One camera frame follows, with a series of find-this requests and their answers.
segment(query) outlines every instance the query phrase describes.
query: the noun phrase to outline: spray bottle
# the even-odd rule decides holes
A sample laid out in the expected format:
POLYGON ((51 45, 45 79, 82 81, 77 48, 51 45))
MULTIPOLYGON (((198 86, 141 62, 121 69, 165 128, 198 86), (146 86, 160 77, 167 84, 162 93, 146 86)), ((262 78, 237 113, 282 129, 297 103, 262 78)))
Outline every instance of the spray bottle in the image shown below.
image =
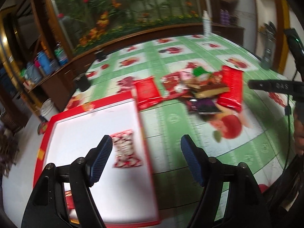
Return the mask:
POLYGON ((203 27, 204 27, 204 36, 205 37, 210 37, 210 35, 211 35, 211 21, 210 21, 208 12, 206 10, 204 10, 203 27))

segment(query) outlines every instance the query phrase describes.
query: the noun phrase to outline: plastic bottle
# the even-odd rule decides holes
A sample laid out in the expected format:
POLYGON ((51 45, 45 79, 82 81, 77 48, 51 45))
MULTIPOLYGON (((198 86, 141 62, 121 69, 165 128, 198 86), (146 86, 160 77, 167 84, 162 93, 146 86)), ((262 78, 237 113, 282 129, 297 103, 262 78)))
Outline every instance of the plastic bottle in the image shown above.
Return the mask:
POLYGON ((204 10, 203 16, 204 36, 209 37, 211 35, 211 21, 208 12, 204 10))
POLYGON ((26 73, 28 78, 35 84, 37 84, 42 79, 38 68, 36 68, 36 66, 31 62, 28 62, 26 65, 26 73))
POLYGON ((224 16, 225 25, 230 25, 230 14, 229 14, 228 10, 225 10, 224 13, 225 13, 225 16, 224 16))
POLYGON ((64 52, 63 48, 61 47, 60 42, 57 42, 57 46, 54 50, 54 53, 55 53, 55 56, 57 57, 60 65, 64 65, 69 61, 66 53, 64 52))
POLYGON ((225 14, 224 14, 223 9, 221 9, 219 15, 220 15, 220 22, 221 22, 222 25, 224 25, 225 24, 225 14))
POLYGON ((37 54, 37 60, 46 75, 52 73, 52 69, 50 67, 51 63, 43 50, 37 54))

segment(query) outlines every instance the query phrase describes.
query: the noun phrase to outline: floral tablecloth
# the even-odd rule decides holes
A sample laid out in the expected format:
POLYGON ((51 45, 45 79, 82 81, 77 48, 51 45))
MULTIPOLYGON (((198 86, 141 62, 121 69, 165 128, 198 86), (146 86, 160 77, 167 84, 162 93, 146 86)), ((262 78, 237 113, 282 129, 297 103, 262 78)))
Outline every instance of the floral tablecloth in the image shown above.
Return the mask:
MULTIPOLYGON (((160 79, 185 68, 188 63, 201 65, 207 71, 220 70, 223 64, 242 69, 243 111, 237 114, 225 110, 217 118, 221 126, 188 113, 186 106, 176 99, 139 113, 162 219, 158 227, 185 228, 202 193, 180 149, 180 138, 184 134, 189 134, 209 156, 225 164, 247 163, 259 184, 271 185, 282 173, 286 159, 288 126, 284 106, 287 97, 253 91, 246 84, 250 79, 285 78, 263 70, 256 57, 215 34, 209 38, 188 35, 153 40, 118 50, 102 62, 95 61, 86 73, 92 86, 83 93, 77 90, 67 108, 132 89, 134 80, 149 76, 155 77, 164 95, 160 79)), ((224 214, 227 194, 228 184, 224 184, 217 219, 224 214)))

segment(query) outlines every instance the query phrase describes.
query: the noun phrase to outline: black cable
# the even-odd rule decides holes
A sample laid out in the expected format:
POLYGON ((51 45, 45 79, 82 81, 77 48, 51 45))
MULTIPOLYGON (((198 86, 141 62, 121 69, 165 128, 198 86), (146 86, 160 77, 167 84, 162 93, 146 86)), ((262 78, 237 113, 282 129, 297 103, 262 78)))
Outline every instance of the black cable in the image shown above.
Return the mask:
MULTIPOLYGON (((296 70, 295 73, 294 73, 294 76, 292 78, 292 81, 295 80, 295 77, 297 75, 298 71, 296 70)), ((277 193, 277 190, 278 188, 281 186, 282 184, 282 179, 283 179, 283 175, 286 171, 286 168, 287 168, 287 165, 288 165, 288 158, 289 158, 289 155, 290 155, 290 148, 291 148, 291 128, 290 128, 290 115, 291 115, 291 107, 289 105, 289 94, 287 95, 287 106, 285 107, 285 115, 287 116, 287 119, 288 119, 288 151, 287 151, 287 155, 286 155, 286 161, 285 161, 285 165, 284 165, 284 168, 283 168, 283 172, 280 176, 280 180, 279 180, 279 183, 276 185, 275 187, 275 191, 271 197, 271 200, 270 200, 270 203, 269 203, 269 209, 271 208, 271 205, 272 205, 272 202, 273 202, 273 199, 274 199, 274 196, 276 195, 277 193)))

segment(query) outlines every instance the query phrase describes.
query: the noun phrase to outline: floor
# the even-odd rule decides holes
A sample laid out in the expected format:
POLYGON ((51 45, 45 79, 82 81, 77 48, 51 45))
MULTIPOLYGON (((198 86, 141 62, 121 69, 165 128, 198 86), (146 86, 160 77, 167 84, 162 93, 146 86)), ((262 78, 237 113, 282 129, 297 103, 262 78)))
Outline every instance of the floor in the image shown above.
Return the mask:
POLYGON ((12 166, 9 178, 3 177, 3 206, 7 216, 21 227, 23 213, 32 192, 32 182, 37 160, 37 151, 43 135, 37 134, 40 121, 31 116, 26 127, 18 134, 20 152, 17 164, 12 166))

